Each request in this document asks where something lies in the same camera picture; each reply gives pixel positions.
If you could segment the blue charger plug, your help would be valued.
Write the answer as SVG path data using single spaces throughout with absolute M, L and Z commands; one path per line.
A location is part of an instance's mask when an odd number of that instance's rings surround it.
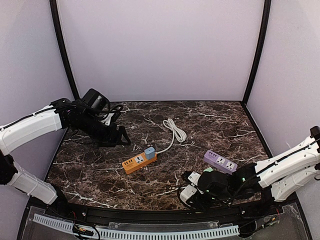
M 147 160 L 151 160 L 156 156 L 156 150 L 151 146 L 144 150 L 144 155 Z

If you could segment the orange power strip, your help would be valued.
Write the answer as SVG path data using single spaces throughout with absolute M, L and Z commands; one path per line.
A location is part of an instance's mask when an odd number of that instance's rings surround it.
M 122 162 L 122 167 L 127 175 L 143 168 L 144 166 L 153 163 L 157 160 L 157 154 L 152 153 L 151 157 L 145 152 L 136 155 L 124 162 Z

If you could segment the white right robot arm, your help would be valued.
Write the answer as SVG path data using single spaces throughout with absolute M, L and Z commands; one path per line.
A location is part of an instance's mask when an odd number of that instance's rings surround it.
M 205 212 L 215 206 L 231 206 L 256 193 L 266 198 L 255 205 L 255 213 L 266 217 L 275 208 L 274 202 L 285 201 L 297 189 L 320 174 L 320 128 L 295 147 L 266 160 L 242 167 L 209 150 L 204 162 L 210 167 L 202 173 L 185 171 L 187 186 L 177 193 L 180 202 L 190 210 Z

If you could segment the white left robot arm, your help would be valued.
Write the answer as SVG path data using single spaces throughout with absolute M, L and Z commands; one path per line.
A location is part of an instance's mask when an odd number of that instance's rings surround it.
M 81 98 L 70 101 L 66 98 L 51 102 L 39 111 L 24 116 L 0 128 L 0 183 L 12 186 L 28 196 L 51 205 L 51 210 L 60 218 L 67 218 L 70 206 L 62 199 L 56 186 L 44 182 L 14 161 L 11 153 L 22 145 L 45 134 L 72 128 L 86 133 L 98 147 L 112 148 L 129 146 L 131 140 L 124 126 L 116 120 L 123 109 L 118 104 L 112 109 L 106 98 Z

